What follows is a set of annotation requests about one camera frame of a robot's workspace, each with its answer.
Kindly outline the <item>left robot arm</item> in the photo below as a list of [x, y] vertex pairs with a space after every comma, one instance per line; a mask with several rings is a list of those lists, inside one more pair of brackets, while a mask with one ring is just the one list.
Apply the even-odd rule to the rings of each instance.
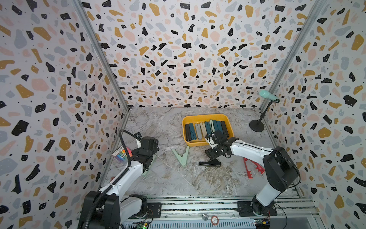
[[86, 195], [79, 229], [118, 229], [130, 217], [148, 216], [146, 196], [124, 196], [130, 186], [148, 170], [153, 155], [159, 151], [156, 138], [146, 136], [139, 142], [140, 147], [132, 151], [131, 160], [124, 171], [99, 191], [90, 191]]

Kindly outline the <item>red pruning pliers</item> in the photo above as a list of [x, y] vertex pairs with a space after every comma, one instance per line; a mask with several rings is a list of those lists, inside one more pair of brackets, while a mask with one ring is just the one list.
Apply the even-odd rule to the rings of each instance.
[[246, 174], [248, 179], [253, 179], [253, 169], [254, 172], [259, 172], [261, 175], [263, 175], [265, 173], [265, 169], [264, 167], [262, 167], [260, 164], [253, 162], [247, 158], [244, 158], [244, 165], [245, 165], [245, 169], [246, 169]]

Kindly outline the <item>grey pliers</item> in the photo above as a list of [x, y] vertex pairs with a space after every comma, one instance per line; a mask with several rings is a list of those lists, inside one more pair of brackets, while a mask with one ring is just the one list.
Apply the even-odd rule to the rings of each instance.
[[197, 140], [202, 140], [203, 135], [202, 135], [201, 126], [199, 123], [195, 123], [195, 130], [196, 130]]

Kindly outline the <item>beige pliers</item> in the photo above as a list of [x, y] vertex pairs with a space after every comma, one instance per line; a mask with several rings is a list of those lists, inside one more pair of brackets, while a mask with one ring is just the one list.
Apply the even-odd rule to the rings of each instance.
[[206, 126], [205, 126], [204, 122], [200, 123], [200, 128], [201, 128], [201, 131], [202, 131], [203, 138], [206, 138], [207, 131], [206, 131]]

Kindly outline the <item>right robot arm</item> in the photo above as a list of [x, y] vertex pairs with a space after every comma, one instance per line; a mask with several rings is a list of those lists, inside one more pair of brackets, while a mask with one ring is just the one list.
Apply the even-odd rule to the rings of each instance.
[[274, 206], [274, 200], [300, 177], [297, 166], [282, 147], [263, 148], [237, 137], [227, 138], [221, 131], [206, 135], [206, 142], [211, 147], [205, 151], [211, 162], [220, 156], [240, 156], [265, 169], [267, 183], [253, 197], [248, 207], [238, 210], [240, 213], [257, 216], [266, 214]]

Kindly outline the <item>yellow storage box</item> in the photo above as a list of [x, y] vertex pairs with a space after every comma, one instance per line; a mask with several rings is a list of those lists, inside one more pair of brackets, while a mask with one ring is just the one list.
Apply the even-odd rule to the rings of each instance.
[[182, 121], [184, 139], [189, 147], [206, 146], [213, 143], [206, 136], [214, 131], [224, 132], [227, 139], [234, 137], [230, 121], [224, 114], [186, 116]]

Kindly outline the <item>pale green pliers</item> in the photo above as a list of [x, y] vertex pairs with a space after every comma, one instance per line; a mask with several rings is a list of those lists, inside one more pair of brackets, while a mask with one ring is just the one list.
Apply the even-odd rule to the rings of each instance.
[[151, 168], [152, 168], [152, 165], [153, 165], [153, 163], [154, 163], [155, 159], [156, 159], [156, 156], [153, 156], [153, 157], [152, 157], [152, 161], [151, 161], [151, 163], [150, 163], [150, 165], [149, 165], [148, 169], [147, 169], [147, 170], [142, 174], [142, 176], [146, 176], [146, 175], [148, 174], [149, 169], [151, 169]]

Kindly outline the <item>light green pliers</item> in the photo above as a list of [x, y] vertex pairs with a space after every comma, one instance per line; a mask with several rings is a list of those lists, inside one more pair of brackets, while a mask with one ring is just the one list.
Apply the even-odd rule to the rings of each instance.
[[215, 128], [214, 128], [214, 121], [213, 120], [210, 120], [209, 121], [210, 123], [210, 129], [211, 129], [211, 133], [213, 133], [215, 131]]
[[187, 146], [186, 147], [186, 151], [185, 151], [185, 153], [183, 155], [179, 155], [175, 149], [172, 149], [173, 154], [175, 155], [175, 157], [177, 158], [177, 160], [180, 162], [180, 164], [183, 167], [186, 167], [186, 165], [187, 165], [187, 160], [188, 160], [188, 155], [189, 155], [189, 149], [190, 149], [190, 147]]

